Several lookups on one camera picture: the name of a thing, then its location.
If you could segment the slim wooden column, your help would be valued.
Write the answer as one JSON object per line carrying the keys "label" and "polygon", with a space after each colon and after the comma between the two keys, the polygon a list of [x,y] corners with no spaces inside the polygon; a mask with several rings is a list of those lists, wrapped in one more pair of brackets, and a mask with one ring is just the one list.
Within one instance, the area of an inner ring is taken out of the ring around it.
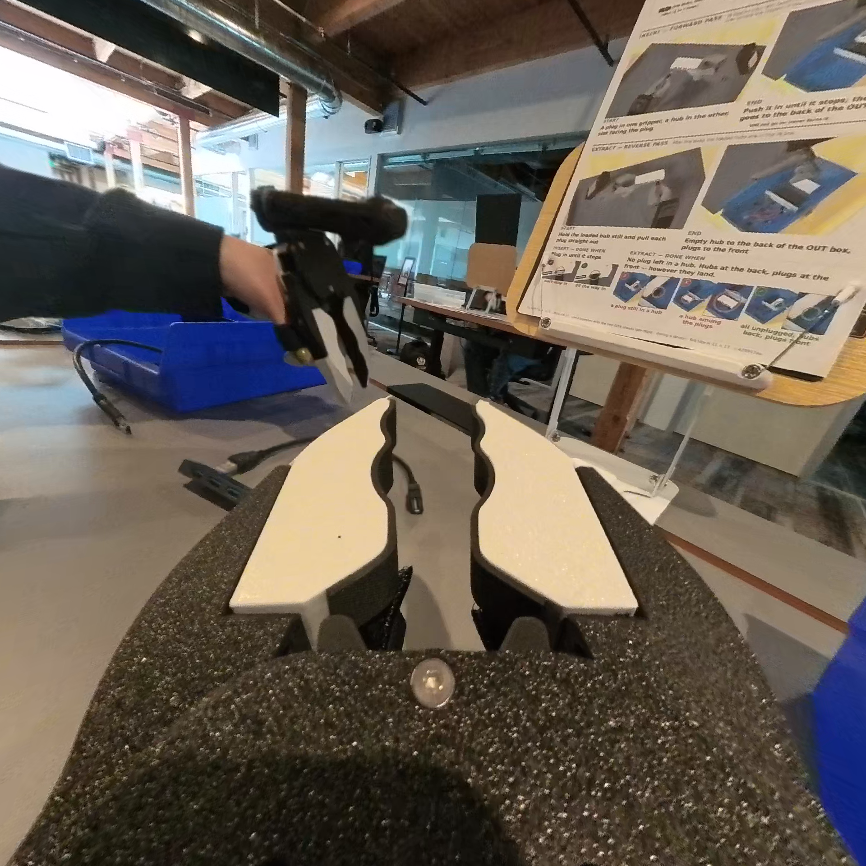
{"label": "slim wooden column", "polygon": [[286,108],[285,188],[289,192],[302,194],[309,93],[302,85],[281,80],[281,94]]}

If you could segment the rounded wooden board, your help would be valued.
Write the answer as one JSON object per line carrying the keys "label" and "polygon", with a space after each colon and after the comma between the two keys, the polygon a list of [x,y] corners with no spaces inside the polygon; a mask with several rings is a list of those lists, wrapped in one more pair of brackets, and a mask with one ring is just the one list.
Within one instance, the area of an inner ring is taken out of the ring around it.
{"label": "rounded wooden board", "polygon": [[640,341],[586,323],[579,323],[578,331],[569,330],[569,322],[543,327],[537,315],[521,313],[519,306],[531,287],[536,267],[553,230],[557,211],[566,198],[582,150],[582,145],[572,150],[557,169],[524,253],[517,263],[514,279],[505,295],[507,319],[518,331],[536,340],[561,344],[569,350],[587,352],[619,363],[636,364],[653,372],[781,405],[815,408],[837,405],[864,396],[864,338],[847,339],[828,374],[817,381],[807,381],[791,373],[772,373],[764,369],[760,370],[756,377],[747,378],[742,374],[744,364],[737,364],[730,357],[720,358],[695,349]]}

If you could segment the person's left forearm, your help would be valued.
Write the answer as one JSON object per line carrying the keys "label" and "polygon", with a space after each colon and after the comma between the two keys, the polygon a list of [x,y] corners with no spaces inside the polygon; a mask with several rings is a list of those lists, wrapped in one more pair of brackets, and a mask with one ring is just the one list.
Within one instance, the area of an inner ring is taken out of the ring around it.
{"label": "person's left forearm", "polygon": [[122,310],[216,319],[222,230],[147,203],[1,167],[1,319]]}

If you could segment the grey usb hub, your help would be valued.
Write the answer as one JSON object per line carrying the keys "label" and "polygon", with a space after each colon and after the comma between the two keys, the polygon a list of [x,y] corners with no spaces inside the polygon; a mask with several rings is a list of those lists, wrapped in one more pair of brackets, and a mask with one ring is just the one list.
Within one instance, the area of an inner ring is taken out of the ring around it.
{"label": "grey usb hub", "polygon": [[179,474],[187,479],[185,489],[226,512],[233,510],[253,488],[210,466],[183,460]]}

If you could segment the blue plastic bin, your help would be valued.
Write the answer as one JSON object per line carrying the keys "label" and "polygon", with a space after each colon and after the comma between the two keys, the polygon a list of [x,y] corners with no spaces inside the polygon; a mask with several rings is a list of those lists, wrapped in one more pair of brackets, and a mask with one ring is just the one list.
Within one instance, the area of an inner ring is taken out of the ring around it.
{"label": "blue plastic bin", "polygon": [[865,602],[813,692],[821,798],[833,821],[864,822]]}
{"label": "blue plastic bin", "polygon": [[111,311],[65,319],[64,345],[93,402],[117,428],[126,421],[86,373],[171,413],[184,414],[260,396],[326,384],[316,366],[293,366],[275,330],[222,302],[215,320],[186,320],[170,313]]}

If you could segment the person's left hand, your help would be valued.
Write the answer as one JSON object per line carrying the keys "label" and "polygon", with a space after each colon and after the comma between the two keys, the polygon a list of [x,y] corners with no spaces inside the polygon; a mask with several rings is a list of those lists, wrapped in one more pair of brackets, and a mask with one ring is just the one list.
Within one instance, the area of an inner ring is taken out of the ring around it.
{"label": "person's left hand", "polygon": [[219,250],[222,293],[256,319],[287,324],[286,302],[270,249],[224,235]]}

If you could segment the thick wooden column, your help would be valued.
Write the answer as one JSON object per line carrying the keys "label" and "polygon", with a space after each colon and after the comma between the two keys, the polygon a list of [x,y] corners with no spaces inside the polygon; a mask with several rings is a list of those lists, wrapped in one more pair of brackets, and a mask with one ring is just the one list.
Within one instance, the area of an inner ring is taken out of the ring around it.
{"label": "thick wooden column", "polygon": [[590,443],[616,454],[637,417],[652,371],[636,364],[620,363],[590,434]]}

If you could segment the light wooden panel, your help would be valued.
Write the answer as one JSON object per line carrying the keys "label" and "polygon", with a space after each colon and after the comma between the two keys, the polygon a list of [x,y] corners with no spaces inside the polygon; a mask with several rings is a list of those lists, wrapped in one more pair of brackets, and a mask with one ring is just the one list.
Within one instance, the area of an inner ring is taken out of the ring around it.
{"label": "light wooden panel", "polygon": [[468,250],[467,287],[471,290],[494,291],[505,296],[514,279],[517,263],[517,248],[514,245],[474,242]]}

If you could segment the black ceiling panel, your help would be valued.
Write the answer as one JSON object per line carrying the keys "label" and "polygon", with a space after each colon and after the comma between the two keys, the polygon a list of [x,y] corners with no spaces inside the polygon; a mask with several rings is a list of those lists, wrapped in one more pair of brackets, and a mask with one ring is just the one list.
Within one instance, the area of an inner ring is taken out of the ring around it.
{"label": "black ceiling panel", "polygon": [[179,22],[144,2],[25,1],[23,5],[245,106],[279,114],[280,80],[275,72],[210,37],[196,40]]}

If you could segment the printed instruction sheet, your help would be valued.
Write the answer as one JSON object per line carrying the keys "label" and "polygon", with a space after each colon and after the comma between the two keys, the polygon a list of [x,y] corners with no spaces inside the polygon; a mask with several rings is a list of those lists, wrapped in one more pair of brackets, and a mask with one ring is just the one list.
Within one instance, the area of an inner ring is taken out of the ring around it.
{"label": "printed instruction sheet", "polygon": [[864,306],[864,2],[646,2],[519,313],[827,376]]}

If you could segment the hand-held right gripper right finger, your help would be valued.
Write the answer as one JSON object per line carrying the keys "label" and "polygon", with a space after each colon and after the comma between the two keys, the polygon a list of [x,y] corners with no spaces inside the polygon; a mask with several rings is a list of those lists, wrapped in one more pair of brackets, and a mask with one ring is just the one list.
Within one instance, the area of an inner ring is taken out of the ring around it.
{"label": "hand-held right gripper right finger", "polygon": [[639,600],[573,461],[495,404],[470,434],[477,502],[470,515],[472,617],[480,634],[528,618],[547,634],[627,622]]}

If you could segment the silver ventilation duct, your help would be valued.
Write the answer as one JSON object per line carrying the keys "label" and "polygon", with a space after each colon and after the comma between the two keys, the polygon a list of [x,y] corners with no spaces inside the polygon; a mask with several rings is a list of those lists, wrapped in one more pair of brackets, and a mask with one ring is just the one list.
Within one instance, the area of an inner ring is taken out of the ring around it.
{"label": "silver ventilation duct", "polygon": [[168,16],[189,33],[196,33],[223,49],[265,69],[277,77],[305,88],[329,110],[338,112],[342,93],[322,61],[302,41],[268,35],[241,12],[222,12],[216,2],[146,1],[146,5]]}

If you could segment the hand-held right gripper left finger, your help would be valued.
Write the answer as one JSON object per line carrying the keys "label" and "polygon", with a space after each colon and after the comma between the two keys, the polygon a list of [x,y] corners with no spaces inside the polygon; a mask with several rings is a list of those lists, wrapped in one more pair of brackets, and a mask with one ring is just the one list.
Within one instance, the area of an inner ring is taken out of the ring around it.
{"label": "hand-held right gripper left finger", "polygon": [[396,404],[374,400],[318,437],[287,476],[230,597],[243,617],[299,618],[317,649],[387,649],[403,579],[394,481]]}

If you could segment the black standing panel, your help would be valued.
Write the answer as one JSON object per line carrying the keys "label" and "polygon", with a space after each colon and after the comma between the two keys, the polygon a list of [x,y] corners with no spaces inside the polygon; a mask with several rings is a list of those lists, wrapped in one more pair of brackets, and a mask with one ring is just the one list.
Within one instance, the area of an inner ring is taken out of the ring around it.
{"label": "black standing panel", "polygon": [[475,200],[474,242],[516,247],[521,204],[519,193],[478,195]]}

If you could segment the black table plate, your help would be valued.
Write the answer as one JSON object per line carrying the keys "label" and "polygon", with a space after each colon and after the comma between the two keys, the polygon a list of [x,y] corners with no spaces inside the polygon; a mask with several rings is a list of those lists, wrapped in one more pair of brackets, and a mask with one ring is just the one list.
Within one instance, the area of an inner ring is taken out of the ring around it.
{"label": "black table plate", "polygon": [[467,402],[424,383],[390,385],[386,387],[386,391],[407,405],[431,417],[436,417],[467,436],[473,434],[474,402]]}

